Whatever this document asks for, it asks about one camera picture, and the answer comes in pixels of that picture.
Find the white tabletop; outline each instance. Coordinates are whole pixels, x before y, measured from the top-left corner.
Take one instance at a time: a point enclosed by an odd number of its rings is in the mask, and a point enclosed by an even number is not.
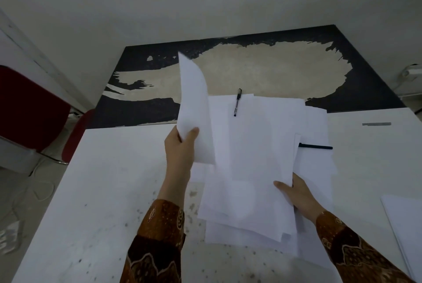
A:
[[[380,196],[422,198],[422,123],[407,108],[329,114],[335,213],[400,269]],[[362,123],[391,122],[390,126]],[[155,199],[173,124],[87,130],[13,282],[118,282],[125,254]],[[336,272],[278,251],[207,245],[197,219],[203,185],[185,200],[184,282],[333,282]]]

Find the pen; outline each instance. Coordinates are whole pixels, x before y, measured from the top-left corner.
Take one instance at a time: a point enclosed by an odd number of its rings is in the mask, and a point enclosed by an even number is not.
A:
[[[332,150],[332,146],[323,146],[323,145],[311,145],[311,144],[303,144],[299,143],[299,147],[310,147],[313,149],[325,149],[325,150]]]
[[[242,96],[242,89],[239,88],[238,89],[238,97],[236,98],[235,116],[237,114],[237,106],[239,105],[239,100],[240,100],[241,96]]]

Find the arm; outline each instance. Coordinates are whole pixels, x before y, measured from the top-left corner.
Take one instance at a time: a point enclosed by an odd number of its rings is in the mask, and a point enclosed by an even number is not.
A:
[[[182,142],[174,127],[167,136],[166,177],[127,252],[121,283],[181,282],[184,196],[198,133],[198,128],[193,129]]]
[[[274,185],[289,197],[304,217],[312,221],[343,282],[413,282],[388,259],[315,200],[305,181],[293,173],[293,187]]]

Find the person's left hand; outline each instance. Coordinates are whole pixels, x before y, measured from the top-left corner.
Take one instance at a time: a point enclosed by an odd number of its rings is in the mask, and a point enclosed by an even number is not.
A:
[[[194,159],[194,144],[198,134],[199,128],[193,128],[182,142],[179,132],[174,126],[164,141],[167,159],[166,178],[187,184],[190,179],[190,169]]]

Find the chair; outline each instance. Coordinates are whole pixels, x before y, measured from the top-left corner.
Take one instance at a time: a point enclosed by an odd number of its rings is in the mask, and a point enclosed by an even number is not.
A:
[[[94,109],[83,114],[62,152],[62,160],[42,153],[63,130],[71,111],[65,101],[22,74],[0,65],[0,136],[60,164],[69,164]]]

